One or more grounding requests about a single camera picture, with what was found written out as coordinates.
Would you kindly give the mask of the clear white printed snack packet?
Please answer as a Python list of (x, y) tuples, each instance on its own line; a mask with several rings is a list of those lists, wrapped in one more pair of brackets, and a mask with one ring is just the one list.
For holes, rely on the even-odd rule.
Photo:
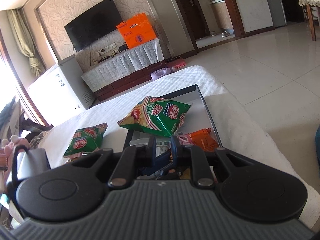
[[(147, 145), (149, 142), (148, 138), (142, 138), (137, 140), (132, 140), (129, 142), (130, 146), (136, 145)], [(171, 142), (167, 139), (156, 139), (156, 157), (163, 155), (171, 148)]]

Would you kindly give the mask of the white chest freezer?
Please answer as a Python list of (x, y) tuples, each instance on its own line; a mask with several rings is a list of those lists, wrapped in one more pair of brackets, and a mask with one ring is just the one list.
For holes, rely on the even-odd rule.
[(34, 103), (53, 104), (65, 110), (89, 109), (95, 101), (91, 89), (82, 79), (84, 72), (75, 56), (50, 67), (27, 89)]

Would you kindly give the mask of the pink small candy packet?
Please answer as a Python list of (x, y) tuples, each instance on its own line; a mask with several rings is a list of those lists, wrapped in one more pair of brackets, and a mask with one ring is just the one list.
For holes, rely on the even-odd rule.
[(176, 137), (179, 140), (180, 145), (192, 145), (193, 141), (191, 138), (191, 134), (190, 133), (185, 133), (185, 134), (176, 134)]

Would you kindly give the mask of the purple detergent bottle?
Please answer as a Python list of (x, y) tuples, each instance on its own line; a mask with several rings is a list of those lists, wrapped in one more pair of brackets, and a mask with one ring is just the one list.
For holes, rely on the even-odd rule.
[(152, 81), (155, 81), (155, 80), (160, 79), (161, 77), (164, 77), (164, 76), (169, 75), (174, 72), (175, 72), (175, 68), (165, 67), (165, 68), (161, 68), (159, 70), (152, 72), (150, 74), (150, 76), (151, 76)]

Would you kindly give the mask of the small green shrimp chips bag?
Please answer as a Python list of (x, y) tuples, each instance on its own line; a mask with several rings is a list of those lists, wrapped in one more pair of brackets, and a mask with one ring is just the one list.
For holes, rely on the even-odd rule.
[(63, 157), (75, 159), (100, 150), (107, 123), (77, 129)]

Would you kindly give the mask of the white lace cabinet cloth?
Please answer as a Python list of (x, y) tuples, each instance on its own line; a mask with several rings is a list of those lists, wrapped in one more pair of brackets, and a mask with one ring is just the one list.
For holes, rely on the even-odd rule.
[(96, 92), (114, 81), (163, 60), (160, 40), (156, 38), (97, 64), (81, 77), (91, 91)]

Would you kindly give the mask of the large shrimp chips bag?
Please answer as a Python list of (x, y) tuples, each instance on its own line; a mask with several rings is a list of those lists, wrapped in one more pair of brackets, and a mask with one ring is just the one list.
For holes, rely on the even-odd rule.
[(147, 96), (117, 124), (134, 131), (170, 137), (184, 124), (190, 108), (187, 103)]

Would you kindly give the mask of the grey refrigerator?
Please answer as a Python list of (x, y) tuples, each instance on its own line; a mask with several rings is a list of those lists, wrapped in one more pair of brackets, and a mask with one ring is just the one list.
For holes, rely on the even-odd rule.
[(267, 0), (270, 9), (273, 26), (282, 27), (287, 25), (282, 0)]

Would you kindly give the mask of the beige tied curtain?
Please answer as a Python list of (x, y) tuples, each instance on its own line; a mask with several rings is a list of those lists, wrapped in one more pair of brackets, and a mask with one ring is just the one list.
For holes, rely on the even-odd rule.
[(40, 77), (43, 73), (42, 64), (37, 58), (33, 39), (20, 11), (7, 10), (7, 17), (20, 53), (28, 58), (31, 73), (35, 77)]

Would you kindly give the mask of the orange snack packet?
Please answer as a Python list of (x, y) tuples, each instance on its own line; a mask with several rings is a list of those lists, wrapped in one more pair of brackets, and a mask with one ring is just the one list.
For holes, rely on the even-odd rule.
[(211, 137), (211, 131), (211, 128), (204, 128), (196, 132), (191, 132), (188, 135), (193, 145), (199, 146), (204, 151), (213, 152), (219, 145), (217, 141)]

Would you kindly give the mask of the black wall television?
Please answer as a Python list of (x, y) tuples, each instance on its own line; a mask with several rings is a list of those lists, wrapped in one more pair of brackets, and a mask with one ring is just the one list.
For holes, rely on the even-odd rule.
[(65, 31), (79, 52), (116, 30), (121, 22), (114, 0), (103, 0), (65, 25)]

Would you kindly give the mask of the dining table with lace cloth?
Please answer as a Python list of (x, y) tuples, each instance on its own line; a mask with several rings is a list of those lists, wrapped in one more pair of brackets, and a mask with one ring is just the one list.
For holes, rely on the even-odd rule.
[(316, 32), (315, 32), (315, 25), (313, 22), (313, 14), (312, 14), (312, 7), (318, 7), (319, 8), (319, 0), (299, 0), (300, 6), (305, 6), (308, 16), (308, 22), (309, 22), (309, 29), (311, 33), (311, 39), (313, 41), (316, 41)]

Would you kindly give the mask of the orange gift box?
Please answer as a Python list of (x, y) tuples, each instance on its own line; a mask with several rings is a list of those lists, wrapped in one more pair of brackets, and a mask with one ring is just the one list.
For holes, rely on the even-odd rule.
[(135, 48), (157, 38), (150, 15), (139, 13), (117, 25), (129, 49)]

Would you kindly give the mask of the dark grey tray box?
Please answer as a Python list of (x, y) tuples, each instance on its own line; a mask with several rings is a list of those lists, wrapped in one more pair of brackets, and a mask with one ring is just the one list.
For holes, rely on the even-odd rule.
[(160, 138), (208, 128), (210, 136), (222, 146), (214, 120), (198, 85), (163, 96), (146, 96), (117, 124), (128, 129), (128, 134), (136, 131)]

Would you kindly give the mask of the dark red TV cabinet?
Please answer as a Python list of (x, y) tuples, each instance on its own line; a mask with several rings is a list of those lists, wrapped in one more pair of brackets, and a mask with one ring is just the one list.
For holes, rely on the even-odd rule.
[(133, 88), (137, 85), (140, 85), (146, 81), (151, 80), (151, 73), (160, 70), (167, 66), (165, 61), (160, 61), (149, 65), (141, 70), (135, 71), (132, 74), (129, 74), (126, 77), (123, 77), (117, 81), (112, 82), (109, 85), (106, 85), (100, 90), (94, 92), (94, 95), (99, 101), (106, 100), (114, 95), (117, 95), (121, 92), (124, 92), (130, 88)]

